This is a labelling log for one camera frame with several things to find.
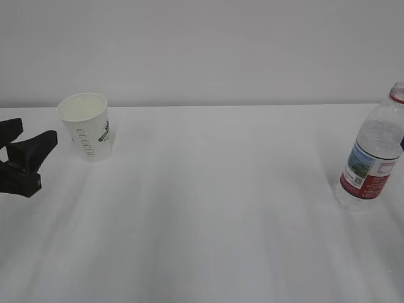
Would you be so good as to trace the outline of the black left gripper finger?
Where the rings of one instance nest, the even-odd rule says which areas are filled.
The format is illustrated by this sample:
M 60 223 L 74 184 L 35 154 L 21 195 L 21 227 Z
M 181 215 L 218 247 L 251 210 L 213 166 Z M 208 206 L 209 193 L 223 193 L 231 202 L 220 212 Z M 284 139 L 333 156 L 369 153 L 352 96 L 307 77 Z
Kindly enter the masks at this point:
M 9 119 L 0 122 L 0 148 L 11 143 L 23 132 L 21 118 Z
M 36 174 L 57 143 L 57 132 L 49 130 L 28 140 L 7 144 L 6 163 L 23 174 Z

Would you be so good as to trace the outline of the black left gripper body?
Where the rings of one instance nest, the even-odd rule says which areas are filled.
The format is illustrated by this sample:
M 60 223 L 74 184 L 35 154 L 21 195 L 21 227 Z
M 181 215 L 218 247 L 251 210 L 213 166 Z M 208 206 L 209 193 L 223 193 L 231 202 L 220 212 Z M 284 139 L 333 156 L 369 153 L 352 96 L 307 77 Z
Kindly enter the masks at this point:
M 8 162 L 1 162 L 1 193 L 30 198 L 41 189 L 42 182 L 38 173 L 27 174 L 10 166 Z

